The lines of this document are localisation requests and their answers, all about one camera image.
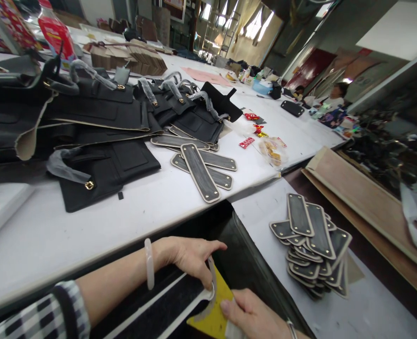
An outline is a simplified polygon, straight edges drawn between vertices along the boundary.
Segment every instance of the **plastic bag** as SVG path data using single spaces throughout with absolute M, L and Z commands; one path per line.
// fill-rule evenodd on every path
M 278 137 L 260 138 L 258 146 L 260 153 L 276 170 L 281 169 L 289 161 L 287 145 Z

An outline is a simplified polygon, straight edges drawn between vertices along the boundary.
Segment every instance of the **gold clasp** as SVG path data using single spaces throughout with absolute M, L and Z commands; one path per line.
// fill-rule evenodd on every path
M 94 183 L 92 181 L 88 181 L 87 183 L 85 183 L 85 187 L 87 190 L 92 190 L 94 188 Z

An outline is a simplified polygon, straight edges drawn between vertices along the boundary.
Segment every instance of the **checkered sleeve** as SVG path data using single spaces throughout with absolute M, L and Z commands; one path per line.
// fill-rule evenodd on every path
M 90 330 L 78 285 L 68 281 L 0 323 L 0 339 L 88 339 Z

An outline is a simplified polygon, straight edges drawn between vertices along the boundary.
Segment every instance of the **person sitting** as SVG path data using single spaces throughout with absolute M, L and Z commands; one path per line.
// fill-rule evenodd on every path
M 325 111 L 328 113 L 342 107 L 345 104 L 344 97 L 346 96 L 347 90 L 348 84 L 346 82 L 338 82 L 334 84 L 329 97 L 323 98 L 319 105 L 314 105 L 314 108 L 320 108 L 322 105 L 329 106 L 329 108 Z
M 154 271 L 174 264 L 212 289 L 209 256 L 227 246 L 219 241 L 165 237 L 151 245 Z M 88 339 L 91 328 L 147 279 L 146 249 L 142 248 L 75 281 L 59 282 L 39 301 L 0 323 L 0 339 Z M 223 300 L 225 317 L 249 339 L 291 339 L 290 326 L 250 290 L 232 291 Z M 298 339 L 307 339 L 298 332 Z

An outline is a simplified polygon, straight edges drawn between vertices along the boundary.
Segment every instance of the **pink paper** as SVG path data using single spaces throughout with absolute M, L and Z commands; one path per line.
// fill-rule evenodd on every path
M 196 81 L 201 81 L 201 82 L 208 81 L 211 84 L 218 84 L 222 86 L 232 87 L 232 85 L 219 74 L 198 71 L 198 70 L 188 68 L 188 67 L 182 67 L 182 69 Z

